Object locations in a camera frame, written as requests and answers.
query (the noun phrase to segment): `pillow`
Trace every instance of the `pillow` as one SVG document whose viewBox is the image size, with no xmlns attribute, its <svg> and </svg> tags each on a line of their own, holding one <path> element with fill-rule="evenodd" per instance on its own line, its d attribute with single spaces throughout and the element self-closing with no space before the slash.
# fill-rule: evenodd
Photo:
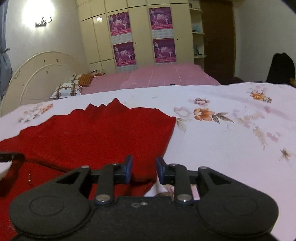
<svg viewBox="0 0 296 241">
<path fill-rule="evenodd" d="M 50 99 L 63 99 L 76 95 L 81 95 L 81 86 L 75 83 L 65 83 L 56 88 Z"/>
<path fill-rule="evenodd" d="M 78 84 L 79 82 L 79 78 L 81 77 L 81 74 L 80 75 L 73 75 L 72 79 L 70 80 L 71 83 L 75 83 L 75 84 Z"/>
</svg>

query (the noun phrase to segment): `curtain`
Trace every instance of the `curtain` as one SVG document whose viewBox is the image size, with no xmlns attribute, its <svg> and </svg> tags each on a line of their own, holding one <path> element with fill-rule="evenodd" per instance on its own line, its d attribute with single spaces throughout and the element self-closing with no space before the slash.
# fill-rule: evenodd
<svg viewBox="0 0 296 241">
<path fill-rule="evenodd" d="M 6 15 L 7 15 L 8 0 L 0 5 L 0 97 L 5 95 L 8 84 L 12 77 L 12 68 L 7 55 L 9 49 L 6 48 Z"/>
</svg>

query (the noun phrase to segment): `black chair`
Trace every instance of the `black chair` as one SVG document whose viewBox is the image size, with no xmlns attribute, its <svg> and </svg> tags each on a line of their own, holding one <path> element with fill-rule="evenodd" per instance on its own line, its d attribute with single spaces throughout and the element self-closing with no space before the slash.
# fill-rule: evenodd
<svg viewBox="0 0 296 241">
<path fill-rule="evenodd" d="M 286 53 L 276 53 L 271 62 L 267 83 L 291 85 L 290 78 L 295 79 L 295 65 Z"/>
</svg>

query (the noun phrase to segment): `shelf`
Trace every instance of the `shelf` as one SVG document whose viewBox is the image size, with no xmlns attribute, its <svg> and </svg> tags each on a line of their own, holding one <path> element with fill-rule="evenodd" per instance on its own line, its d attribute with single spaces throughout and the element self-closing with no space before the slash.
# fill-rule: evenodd
<svg viewBox="0 0 296 241">
<path fill-rule="evenodd" d="M 192 11 L 194 11 L 194 12 L 202 13 L 202 10 L 200 10 L 200 9 L 190 8 L 190 10 L 192 10 Z"/>
<path fill-rule="evenodd" d="M 193 34 L 201 34 L 201 35 L 203 35 L 203 34 L 205 34 L 205 33 L 199 33 L 199 32 L 192 32 Z"/>
<path fill-rule="evenodd" d="M 207 57 L 206 55 L 194 55 L 194 58 L 205 58 Z"/>
</svg>

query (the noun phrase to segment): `pink bedsheet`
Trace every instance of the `pink bedsheet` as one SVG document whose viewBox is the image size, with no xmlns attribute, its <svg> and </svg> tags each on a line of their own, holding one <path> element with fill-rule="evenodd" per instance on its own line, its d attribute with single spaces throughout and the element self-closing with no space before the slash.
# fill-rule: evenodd
<svg viewBox="0 0 296 241">
<path fill-rule="evenodd" d="M 195 64 L 152 65 L 130 73 L 94 77 L 81 94 L 93 94 L 120 89 L 176 85 L 220 85 Z"/>
</svg>

